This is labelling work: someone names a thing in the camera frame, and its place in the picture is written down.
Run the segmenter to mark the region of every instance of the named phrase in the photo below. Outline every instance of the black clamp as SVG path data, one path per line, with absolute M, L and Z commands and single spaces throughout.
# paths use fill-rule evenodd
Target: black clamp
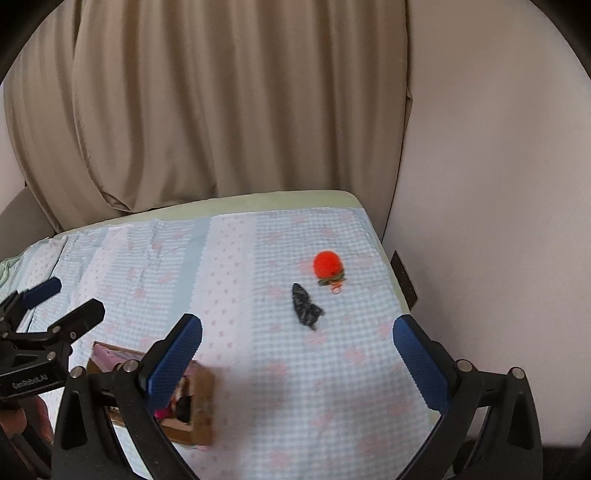
M 17 333 L 27 311 L 60 290 L 60 280 L 50 278 L 30 290 L 13 292 L 0 303 L 0 409 L 25 408 L 27 427 L 12 442 L 35 471 L 32 476 L 0 428 L 0 478 L 3 479 L 50 477 L 51 449 L 31 425 L 32 417 L 36 416 L 34 406 L 27 406 L 30 402 L 25 400 L 64 386 L 72 343 L 105 316 L 103 304 L 93 299 L 50 325 L 46 332 Z
M 107 407 L 117 407 L 154 480 L 199 480 L 166 437 L 154 409 L 162 408 L 201 343 L 201 321 L 185 314 L 141 361 L 88 375 L 74 367 L 66 382 L 53 446 L 53 480 L 144 480 L 117 439 Z
M 480 372 L 457 362 L 410 315 L 394 322 L 394 343 L 427 406 L 439 422 L 397 480 L 440 480 L 457 458 L 479 407 L 488 407 L 472 453 L 456 467 L 457 480 L 541 480 L 542 444 L 525 372 Z

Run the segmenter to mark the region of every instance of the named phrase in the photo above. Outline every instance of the dark fabric scrap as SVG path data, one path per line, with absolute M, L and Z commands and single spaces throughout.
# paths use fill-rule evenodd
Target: dark fabric scrap
M 183 423 L 191 423 L 191 395 L 181 397 L 177 403 L 177 419 Z
M 310 295 L 299 283 L 293 284 L 291 295 L 295 313 L 300 323 L 310 327 L 312 330 L 316 330 L 316 322 L 321 315 L 324 315 L 324 310 L 312 303 Z

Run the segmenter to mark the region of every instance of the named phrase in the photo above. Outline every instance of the genrobotai logo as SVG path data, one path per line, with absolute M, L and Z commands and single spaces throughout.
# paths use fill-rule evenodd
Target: genrobotai logo
M 24 388 L 24 387 L 29 387 L 31 385 L 34 385 L 36 383 L 41 383 L 44 382 L 46 380 L 49 380 L 47 378 L 46 374 L 41 374 L 41 375 L 37 375 L 35 378 L 29 378 L 27 380 L 23 380 L 22 382 L 19 383 L 12 383 L 12 387 L 17 390 L 19 388 Z

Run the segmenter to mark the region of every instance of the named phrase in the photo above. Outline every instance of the blue handle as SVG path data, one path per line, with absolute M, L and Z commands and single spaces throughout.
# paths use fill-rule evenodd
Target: blue handle
M 27 310 L 35 308 L 37 305 L 58 294 L 61 290 L 61 281 L 57 277 L 51 277 L 49 280 L 40 283 L 31 290 L 22 294 L 22 303 Z
M 402 315 L 396 319 L 392 329 L 394 345 L 427 407 L 443 414 L 449 408 L 447 379 L 413 331 L 410 321 L 413 321 L 410 315 Z
M 160 361 L 147 379 L 146 405 L 151 413 L 166 408 L 169 404 L 174 389 L 201 344 L 203 338 L 201 320 L 195 315 L 186 313 L 178 324 L 182 322 L 184 323 L 182 329 L 176 332 L 176 328 L 173 329 L 176 338 L 170 338 L 170 334 L 167 337 L 167 340 L 172 340 L 172 343 L 163 352 Z

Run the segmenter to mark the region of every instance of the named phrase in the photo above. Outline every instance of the mattress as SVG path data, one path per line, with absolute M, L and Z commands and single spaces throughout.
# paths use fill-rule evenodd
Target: mattress
M 312 271 L 322 249 L 345 265 L 338 295 Z M 89 298 L 104 302 L 105 321 L 74 344 L 71 367 L 86 363 L 94 340 L 145 351 L 183 313 L 201 318 L 195 358 L 216 375 L 216 441 L 178 448 L 204 480 L 393 478 L 431 429 L 391 340 L 404 299 L 349 194 L 284 192 L 156 210 L 38 242 L 3 267 L 0 297 L 51 275 L 64 285 L 21 330 L 44 330 Z M 326 312 L 316 331 L 297 321 L 296 282 Z M 53 420 L 60 394 L 44 396 Z M 149 477 L 125 429 L 117 433 L 134 470 Z

